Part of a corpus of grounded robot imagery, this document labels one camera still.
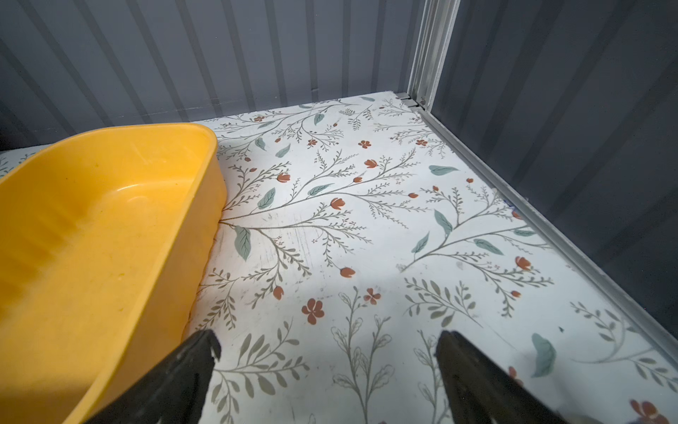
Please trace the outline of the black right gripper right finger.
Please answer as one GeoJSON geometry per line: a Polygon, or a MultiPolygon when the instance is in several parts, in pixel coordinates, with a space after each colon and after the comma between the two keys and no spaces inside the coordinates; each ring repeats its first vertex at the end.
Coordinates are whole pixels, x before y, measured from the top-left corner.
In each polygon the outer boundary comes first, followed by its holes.
{"type": "Polygon", "coordinates": [[[563,423],[457,331],[443,331],[435,358],[455,423],[563,423]]]}

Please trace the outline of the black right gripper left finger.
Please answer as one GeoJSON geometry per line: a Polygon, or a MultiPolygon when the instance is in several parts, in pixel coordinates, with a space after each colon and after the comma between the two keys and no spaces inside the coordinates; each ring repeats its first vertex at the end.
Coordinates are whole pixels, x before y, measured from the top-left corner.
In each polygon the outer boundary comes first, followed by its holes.
{"type": "Polygon", "coordinates": [[[88,422],[199,422],[221,353],[213,330],[195,332],[88,422]]]}

